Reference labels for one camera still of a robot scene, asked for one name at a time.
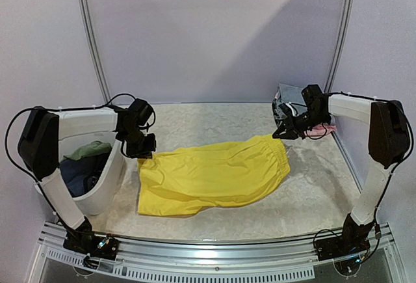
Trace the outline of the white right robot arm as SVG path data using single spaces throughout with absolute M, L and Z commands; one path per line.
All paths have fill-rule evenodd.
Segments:
M 349 217 L 358 227 L 373 223 L 395 170 L 413 150 L 413 133 L 402 104 L 398 100 L 323 92 L 318 85 L 296 88 L 295 92 L 298 97 L 293 101 L 282 91 L 272 101 L 275 139 L 312 139 L 310 133 L 318 126 L 327 134 L 336 117 L 367 126 L 367 178 Z

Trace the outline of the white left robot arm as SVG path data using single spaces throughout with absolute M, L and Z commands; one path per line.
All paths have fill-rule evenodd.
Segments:
M 96 238 L 80 228 L 91 215 L 107 210 L 119 190 L 127 158 L 151 158 L 155 135 L 149 133 L 155 110 L 145 100 L 128 107 L 102 105 L 76 109 L 28 109 L 29 116 L 18 142 L 18 154 L 37 191 L 50 203 L 62 224 L 75 230 L 71 242 L 83 253 L 92 252 Z M 92 141 L 109 142 L 111 150 L 97 183 L 81 196 L 70 193 L 60 162 Z

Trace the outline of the grey button-up shirt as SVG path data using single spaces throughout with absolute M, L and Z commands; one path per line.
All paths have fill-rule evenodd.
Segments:
M 291 102 L 298 104 L 299 106 L 305 106 L 305 101 L 302 97 L 302 88 L 300 87 L 280 83 L 278 85 L 276 98 L 278 103 Z

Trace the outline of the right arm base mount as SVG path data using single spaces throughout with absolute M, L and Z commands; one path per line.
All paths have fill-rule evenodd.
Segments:
M 377 244 L 371 250 L 371 244 L 368 240 L 370 231 L 374 229 Z M 313 248 L 317 252 L 318 260 L 336 259 L 343 256 L 359 254 L 356 263 L 363 263 L 368 260 L 377 250 L 381 240 L 381 228 L 376 220 L 369 224 L 357 224 L 348 216 L 343 224 L 340 235 L 335 234 L 332 230 L 323 229 L 318 231 L 313 238 Z

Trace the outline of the yellow shorts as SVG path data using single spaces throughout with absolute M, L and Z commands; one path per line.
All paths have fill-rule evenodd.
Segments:
M 157 153 L 138 160 L 138 214 L 247 206 L 273 193 L 290 171 L 284 144 L 271 135 Z

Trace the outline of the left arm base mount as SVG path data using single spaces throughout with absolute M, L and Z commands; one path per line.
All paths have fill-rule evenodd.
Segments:
M 120 242 L 110 234 L 96 234 L 88 219 L 77 228 L 64 224 L 66 239 L 63 247 L 93 258 L 103 258 L 114 261 L 118 254 Z

